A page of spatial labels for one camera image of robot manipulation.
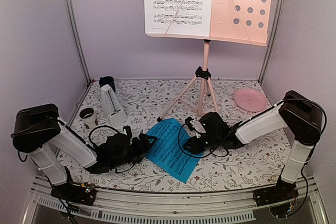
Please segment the blue sheet music page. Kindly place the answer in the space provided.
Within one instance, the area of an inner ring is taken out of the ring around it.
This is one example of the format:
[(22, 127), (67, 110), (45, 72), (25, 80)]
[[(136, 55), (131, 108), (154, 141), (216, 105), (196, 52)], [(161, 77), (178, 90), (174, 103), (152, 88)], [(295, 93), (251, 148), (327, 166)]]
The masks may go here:
[(146, 135), (157, 138), (146, 158), (177, 180), (186, 183), (203, 153), (192, 154), (180, 150), (190, 138), (185, 128), (178, 120), (170, 118), (151, 127)]

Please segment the white metronome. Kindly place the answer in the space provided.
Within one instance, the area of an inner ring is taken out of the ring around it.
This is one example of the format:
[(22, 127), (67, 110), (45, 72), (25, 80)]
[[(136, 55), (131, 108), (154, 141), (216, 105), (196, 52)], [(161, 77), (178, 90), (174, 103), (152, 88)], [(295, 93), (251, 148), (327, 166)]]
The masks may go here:
[(103, 114), (112, 127), (117, 127), (127, 120), (124, 108), (108, 84), (101, 87), (101, 105)]

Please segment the white sheet music page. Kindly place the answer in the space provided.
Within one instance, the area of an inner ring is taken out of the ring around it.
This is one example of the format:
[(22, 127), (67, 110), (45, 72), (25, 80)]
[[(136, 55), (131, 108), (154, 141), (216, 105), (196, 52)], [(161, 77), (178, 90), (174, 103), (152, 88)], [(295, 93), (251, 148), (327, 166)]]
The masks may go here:
[(207, 37), (212, 0), (144, 0), (145, 33)]

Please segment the pink music stand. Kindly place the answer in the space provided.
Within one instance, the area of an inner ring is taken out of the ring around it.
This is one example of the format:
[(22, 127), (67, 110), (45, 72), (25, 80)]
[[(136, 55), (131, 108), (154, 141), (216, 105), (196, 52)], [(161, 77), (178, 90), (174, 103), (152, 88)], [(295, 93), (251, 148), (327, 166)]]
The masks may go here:
[[(271, 0), (212, 0), (210, 34), (207, 37), (188, 36), (184, 39), (200, 39), (204, 43), (203, 63), (197, 69), (195, 80), (200, 80), (200, 93), (196, 113), (202, 115), (204, 96), (214, 97), (215, 92), (208, 74), (209, 46), (211, 41), (235, 42), (253, 46), (265, 46)], [(161, 38), (182, 36), (148, 35)]]

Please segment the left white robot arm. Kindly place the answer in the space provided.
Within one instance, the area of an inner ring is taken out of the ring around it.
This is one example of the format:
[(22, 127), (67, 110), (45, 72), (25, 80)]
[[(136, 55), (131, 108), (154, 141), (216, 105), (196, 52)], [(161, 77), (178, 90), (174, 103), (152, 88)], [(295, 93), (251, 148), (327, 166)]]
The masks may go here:
[(92, 139), (85, 141), (60, 118), (58, 107), (50, 103), (18, 111), (11, 138), (15, 149), (25, 153), (61, 195), (73, 200), (78, 188), (51, 147), (68, 154), (90, 174), (104, 174), (111, 170), (117, 173), (124, 164), (139, 163), (157, 142), (157, 137), (143, 133), (133, 137), (129, 126), (123, 132), (113, 132), (100, 145)]

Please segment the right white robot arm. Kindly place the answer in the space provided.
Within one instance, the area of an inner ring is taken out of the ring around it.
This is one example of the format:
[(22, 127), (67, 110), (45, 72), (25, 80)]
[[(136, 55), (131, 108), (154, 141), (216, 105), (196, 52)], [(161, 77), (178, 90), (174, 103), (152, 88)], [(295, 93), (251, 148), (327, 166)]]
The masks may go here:
[(185, 125), (196, 135), (179, 146), (185, 154), (193, 157), (205, 150), (213, 152), (220, 146), (227, 151), (241, 148), (276, 130), (290, 131), (293, 136), (291, 151), (279, 176), (280, 183), (271, 190), (271, 196), (282, 201), (291, 194), (291, 185), (320, 141), (326, 129), (327, 115), (318, 103), (290, 90), (272, 107), (232, 126), (217, 112), (209, 112), (198, 121), (189, 117)]

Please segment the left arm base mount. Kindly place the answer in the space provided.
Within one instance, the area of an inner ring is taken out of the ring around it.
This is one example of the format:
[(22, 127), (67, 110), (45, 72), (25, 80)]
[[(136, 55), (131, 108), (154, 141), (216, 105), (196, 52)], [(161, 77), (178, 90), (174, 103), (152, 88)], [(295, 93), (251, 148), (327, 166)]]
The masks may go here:
[(72, 181), (66, 181), (62, 185), (55, 186), (48, 182), (51, 185), (51, 196), (66, 202), (93, 206), (97, 194), (94, 185), (88, 183), (74, 185)]

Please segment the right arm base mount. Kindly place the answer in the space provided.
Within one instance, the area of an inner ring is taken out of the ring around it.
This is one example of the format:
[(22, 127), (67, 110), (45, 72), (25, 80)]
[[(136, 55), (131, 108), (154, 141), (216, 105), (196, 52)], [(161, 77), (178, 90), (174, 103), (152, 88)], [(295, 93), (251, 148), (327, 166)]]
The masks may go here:
[(253, 199), (257, 206), (264, 206), (281, 201), (294, 199), (299, 196), (296, 183), (288, 183), (281, 179), (274, 186), (256, 189), (253, 192)]

